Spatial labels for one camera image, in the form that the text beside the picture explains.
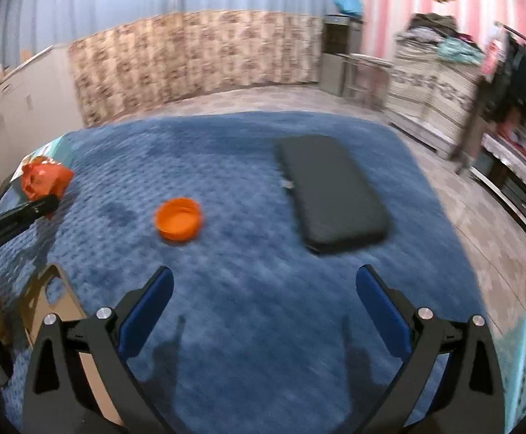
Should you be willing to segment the orange bottle cap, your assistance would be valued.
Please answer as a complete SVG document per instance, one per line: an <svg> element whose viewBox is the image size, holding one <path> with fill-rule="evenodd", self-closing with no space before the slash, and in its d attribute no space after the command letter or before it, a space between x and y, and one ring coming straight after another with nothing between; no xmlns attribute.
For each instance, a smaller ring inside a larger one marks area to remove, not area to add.
<svg viewBox="0 0 526 434"><path fill-rule="evenodd" d="M154 224L160 236L177 243L194 239L203 225L199 203L187 197L164 202L155 212Z"/></svg>

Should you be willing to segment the teal tissue box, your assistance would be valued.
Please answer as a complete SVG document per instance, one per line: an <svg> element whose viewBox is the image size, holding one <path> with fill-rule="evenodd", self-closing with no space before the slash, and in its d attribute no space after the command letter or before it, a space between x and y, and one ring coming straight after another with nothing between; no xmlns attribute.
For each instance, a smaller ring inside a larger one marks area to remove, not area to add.
<svg viewBox="0 0 526 434"><path fill-rule="evenodd" d="M55 188L70 184L74 177L72 161L70 140L60 136L23 157L9 183L22 191L52 193Z"/></svg>

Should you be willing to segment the white sideboard cabinet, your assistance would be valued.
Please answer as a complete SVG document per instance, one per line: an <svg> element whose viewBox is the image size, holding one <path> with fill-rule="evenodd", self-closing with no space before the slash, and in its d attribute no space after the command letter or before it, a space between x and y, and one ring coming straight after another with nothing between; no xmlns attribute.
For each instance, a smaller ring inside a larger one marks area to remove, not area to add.
<svg viewBox="0 0 526 434"><path fill-rule="evenodd" d="M0 188L27 154L83 127L67 46L14 69L0 83Z"/></svg>

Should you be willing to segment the blue fuzzy table cover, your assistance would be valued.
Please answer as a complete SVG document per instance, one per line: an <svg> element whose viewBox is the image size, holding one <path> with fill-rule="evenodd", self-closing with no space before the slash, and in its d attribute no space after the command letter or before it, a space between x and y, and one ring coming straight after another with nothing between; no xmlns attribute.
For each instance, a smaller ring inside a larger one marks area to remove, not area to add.
<svg viewBox="0 0 526 434"><path fill-rule="evenodd" d="M282 187L275 140L322 134L349 150L391 215L379 244L316 255ZM11 315L47 264L87 312L115 305L165 265L174 293L129 363L180 433L343 433L366 416L400 362L355 291L372 265L388 286L446 319L485 305L441 202L389 128L346 116L240 113L162 118L68 137L74 177L57 213L0 249ZM197 201L197 236L154 224L167 200Z"/></svg>

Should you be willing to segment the low tv stand lace cover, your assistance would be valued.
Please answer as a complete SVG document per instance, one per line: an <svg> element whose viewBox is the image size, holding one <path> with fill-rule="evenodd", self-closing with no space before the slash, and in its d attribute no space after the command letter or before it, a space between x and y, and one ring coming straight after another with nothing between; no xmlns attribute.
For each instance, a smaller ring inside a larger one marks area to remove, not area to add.
<svg viewBox="0 0 526 434"><path fill-rule="evenodd" d="M470 173L526 231L526 158L500 137L485 134Z"/></svg>

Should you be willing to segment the black phone case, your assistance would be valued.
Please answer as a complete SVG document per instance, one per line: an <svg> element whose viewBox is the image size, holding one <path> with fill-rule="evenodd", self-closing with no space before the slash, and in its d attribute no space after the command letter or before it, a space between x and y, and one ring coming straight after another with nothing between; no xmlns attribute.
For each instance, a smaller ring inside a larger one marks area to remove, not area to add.
<svg viewBox="0 0 526 434"><path fill-rule="evenodd" d="M387 237L387 207L340 141L326 135L282 137L275 155L291 183L302 239L311 251L335 253Z"/></svg>

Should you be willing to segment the blue floral curtain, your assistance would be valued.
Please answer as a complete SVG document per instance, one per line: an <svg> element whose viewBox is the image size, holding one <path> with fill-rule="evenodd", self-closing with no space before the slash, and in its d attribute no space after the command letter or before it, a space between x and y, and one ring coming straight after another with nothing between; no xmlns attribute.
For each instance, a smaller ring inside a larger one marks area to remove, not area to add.
<svg viewBox="0 0 526 434"><path fill-rule="evenodd" d="M0 66L64 44L84 123L314 82L329 0L0 0Z"/></svg>

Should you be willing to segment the patterned cloth covered cabinet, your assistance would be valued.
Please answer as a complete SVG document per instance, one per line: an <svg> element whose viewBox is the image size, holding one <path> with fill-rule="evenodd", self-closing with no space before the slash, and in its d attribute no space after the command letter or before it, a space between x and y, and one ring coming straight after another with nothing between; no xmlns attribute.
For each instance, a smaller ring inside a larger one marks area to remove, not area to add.
<svg viewBox="0 0 526 434"><path fill-rule="evenodd" d="M447 158L458 145L480 68L449 62L416 40L395 44L384 114L388 123Z"/></svg>

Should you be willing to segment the clothes rack with garments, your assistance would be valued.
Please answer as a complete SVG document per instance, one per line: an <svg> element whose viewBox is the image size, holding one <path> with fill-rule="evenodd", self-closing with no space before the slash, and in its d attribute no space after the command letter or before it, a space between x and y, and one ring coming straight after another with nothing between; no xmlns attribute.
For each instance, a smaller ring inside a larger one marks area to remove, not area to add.
<svg viewBox="0 0 526 434"><path fill-rule="evenodd" d="M475 163L487 133L526 159L526 36L496 22L460 140L450 154L456 174Z"/></svg>

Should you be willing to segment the small metal folding table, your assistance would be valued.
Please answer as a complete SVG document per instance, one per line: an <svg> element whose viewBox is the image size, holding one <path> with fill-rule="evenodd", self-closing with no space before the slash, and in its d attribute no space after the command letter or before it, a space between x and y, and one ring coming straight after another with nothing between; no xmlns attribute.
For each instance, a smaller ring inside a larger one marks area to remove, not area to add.
<svg viewBox="0 0 526 434"><path fill-rule="evenodd" d="M343 59L343 98L374 111L384 110L394 64L359 53L345 55Z"/></svg>

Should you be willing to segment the pile of folded clothes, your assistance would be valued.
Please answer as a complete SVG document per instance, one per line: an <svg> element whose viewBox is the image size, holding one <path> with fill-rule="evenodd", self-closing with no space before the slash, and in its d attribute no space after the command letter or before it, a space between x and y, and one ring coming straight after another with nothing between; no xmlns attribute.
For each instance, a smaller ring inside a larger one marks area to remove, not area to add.
<svg viewBox="0 0 526 434"><path fill-rule="evenodd" d="M406 29L396 33L394 39L396 43L418 43L427 49L434 48L438 58L445 62L480 66L485 59L475 40L459 33L454 16L413 14Z"/></svg>

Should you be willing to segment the grey water dispenser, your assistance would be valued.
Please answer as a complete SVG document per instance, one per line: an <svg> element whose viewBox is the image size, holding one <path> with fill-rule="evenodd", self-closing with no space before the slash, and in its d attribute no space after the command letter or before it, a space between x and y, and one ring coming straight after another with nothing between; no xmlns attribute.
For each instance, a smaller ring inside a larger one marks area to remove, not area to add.
<svg viewBox="0 0 526 434"><path fill-rule="evenodd" d="M363 18L341 14L323 17L319 87L341 96L347 57L361 48Z"/></svg>

